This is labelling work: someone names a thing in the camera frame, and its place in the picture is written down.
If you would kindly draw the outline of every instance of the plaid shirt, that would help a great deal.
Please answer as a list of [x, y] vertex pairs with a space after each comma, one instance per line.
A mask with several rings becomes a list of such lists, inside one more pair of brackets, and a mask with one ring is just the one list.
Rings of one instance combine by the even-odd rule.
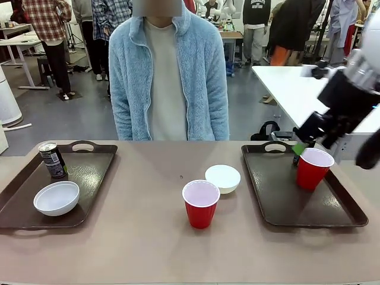
[[94, 19], [94, 39], [109, 40], [104, 28], [110, 34], [132, 17], [132, 0], [92, 0]]
[[66, 0], [24, 0], [23, 7], [41, 41], [65, 38], [62, 21], [71, 20], [71, 7]]

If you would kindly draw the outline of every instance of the black pole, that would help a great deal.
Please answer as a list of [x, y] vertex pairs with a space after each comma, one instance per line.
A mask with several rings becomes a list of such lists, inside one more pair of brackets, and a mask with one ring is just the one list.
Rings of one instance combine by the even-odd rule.
[[330, 16], [331, 8], [333, 7], [333, 2], [334, 2], [334, 0], [330, 0], [328, 3], [325, 19], [323, 20], [321, 32], [320, 32], [319, 38], [318, 38], [318, 42], [316, 43], [316, 46], [315, 46], [312, 62], [316, 62], [316, 57], [319, 55], [319, 50], [321, 49], [323, 36], [325, 34], [325, 30], [327, 27], [328, 17]]

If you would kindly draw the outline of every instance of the orange pants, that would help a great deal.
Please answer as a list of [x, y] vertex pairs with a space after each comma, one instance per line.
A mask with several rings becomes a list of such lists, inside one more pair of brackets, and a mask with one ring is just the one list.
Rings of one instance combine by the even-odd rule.
[[281, 46], [275, 46], [274, 52], [271, 58], [271, 66], [283, 67], [289, 59], [291, 50], [285, 49]]

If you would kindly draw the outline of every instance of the tray rim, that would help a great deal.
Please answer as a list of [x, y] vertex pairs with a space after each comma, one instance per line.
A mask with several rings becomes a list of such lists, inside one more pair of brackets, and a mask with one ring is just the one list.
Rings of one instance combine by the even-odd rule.
[[328, 174], [332, 175], [333, 179], [336, 179], [337, 182], [342, 186], [342, 188], [347, 192], [348, 197], [350, 197], [350, 199], [354, 202], [355, 206], [357, 206], [358, 209], [361, 211], [361, 213], [364, 215], [365, 220], [366, 220], [365, 223], [363, 223], [363, 224], [352, 224], [352, 225], [326, 224], [326, 225], [313, 226], [313, 225], [307, 225], [307, 224], [293, 224], [293, 225], [292, 224], [280, 224], [280, 223], [273, 223], [273, 222], [267, 220], [267, 218], [264, 214], [264, 211], [263, 211], [263, 206], [261, 204], [261, 200], [259, 199], [259, 196], [257, 193], [257, 185], [255, 182], [255, 179], [252, 176], [252, 172], [248, 166], [248, 161], [247, 161], [246, 155], [249, 154], [248, 148], [263, 148], [263, 149], [265, 149], [265, 147], [268, 145], [276, 145], [276, 144], [285, 146], [286, 150], [285, 151], [274, 150], [274, 151], [268, 151], [267, 153], [292, 153], [291, 146], [293, 144], [287, 144], [287, 143], [282, 142], [282, 141], [270, 141], [270, 142], [265, 142], [263, 144], [258, 144], [258, 145], [245, 144], [245, 145], [241, 146], [241, 150], [242, 150], [242, 154], [243, 154], [243, 158], [244, 158], [244, 162], [245, 162], [245, 169], [249, 172], [249, 178], [251, 180], [251, 185], [255, 191], [256, 200], [257, 200], [257, 203], [259, 205], [260, 212], [261, 212], [261, 215], [262, 215], [262, 218], [264, 221], [266, 221], [268, 224], [270, 224], [272, 226], [276, 226], [276, 227], [291, 227], [291, 228], [304, 228], [304, 229], [351, 229], [351, 228], [355, 228], [355, 227], [365, 227], [369, 223], [368, 216], [364, 213], [364, 211], [358, 205], [358, 203], [354, 200], [354, 198], [352, 198], [351, 194], [347, 191], [346, 187], [344, 187], [340, 183], [338, 177], [336, 177], [336, 175], [334, 174], [333, 171], [331, 171], [331, 169], [328, 171]]
[[[94, 196], [94, 199], [93, 199], [93, 202], [90, 204], [90, 207], [88, 208], [88, 211], [86, 212], [84, 218], [77, 224], [75, 225], [72, 225], [72, 226], [28, 226], [28, 227], [5, 227], [5, 226], [1, 226], [0, 224], [0, 230], [28, 230], [28, 231], [34, 231], [34, 230], [50, 230], [50, 229], [73, 229], [75, 227], [78, 227], [79, 225], [81, 225], [83, 222], [85, 222], [87, 220], [87, 217], [88, 215], [90, 214], [90, 211], [92, 210], [93, 208], [93, 205], [95, 203], [95, 200], [98, 196], [98, 193], [99, 193], [99, 190], [100, 188], [102, 187], [102, 184], [103, 184], [103, 181], [107, 175], [107, 172], [109, 171], [109, 168], [111, 167], [113, 161], [114, 161], [114, 158], [116, 156], [116, 153], [117, 153], [117, 150], [118, 150], [118, 146], [117, 145], [114, 145], [114, 144], [96, 144], [95, 142], [92, 142], [92, 141], [86, 141], [86, 140], [79, 140], [79, 141], [73, 141], [69, 144], [57, 144], [58, 147], [60, 148], [68, 148], [68, 147], [71, 147], [73, 148], [73, 146], [75, 145], [78, 145], [78, 144], [87, 144], [87, 145], [92, 145], [94, 147], [94, 150], [92, 151], [89, 151], [89, 150], [78, 150], [78, 151], [61, 151], [61, 153], [106, 153], [106, 154], [112, 154], [112, 157], [110, 158], [110, 161], [109, 161], [109, 164], [108, 164], [108, 167], [107, 167], [107, 170], [104, 174], [104, 176], [102, 177], [101, 181], [100, 181], [100, 184], [99, 184], [99, 188], [98, 188], [98, 191], [96, 192], [96, 195]], [[99, 152], [99, 147], [111, 147], [112, 148], [112, 151], [111, 152]], [[7, 183], [7, 185], [5, 186], [5, 188], [3, 189], [2, 192], [0, 192], [0, 197], [3, 196], [3, 195], [6, 195], [6, 193], [4, 193], [4, 191], [9, 187], [10, 184], [12, 184], [16, 179], [17, 179], [17, 176], [20, 175], [20, 173], [22, 171], [25, 171], [25, 169], [31, 164], [33, 163], [34, 161], [36, 160], [39, 160], [39, 151], [37, 148], [34, 148], [34, 150], [36, 150], [36, 154], [34, 156], [31, 156], [30, 158], [28, 158], [25, 166], [18, 171], [18, 173], [15, 175], [15, 177], [10, 180], [9, 183]], [[23, 179], [23, 182], [21, 185], [23, 185], [25, 183], [25, 181], [30, 177], [27, 176], [25, 179]], [[17, 190], [8, 198], [8, 200], [6, 201], [6, 203], [0, 207], [0, 214], [1, 214], [1, 211], [6, 207], [6, 205], [8, 204], [8, 201], [20, 190], [20, 187], [21, 185], [17, 188]]]

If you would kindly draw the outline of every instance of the gray sweatshirt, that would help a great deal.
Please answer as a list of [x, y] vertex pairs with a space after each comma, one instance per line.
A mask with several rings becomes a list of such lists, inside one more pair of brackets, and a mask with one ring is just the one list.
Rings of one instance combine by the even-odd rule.
[[72, 10], [78, 24], [93, 20], [91, 0], [72, 0]]

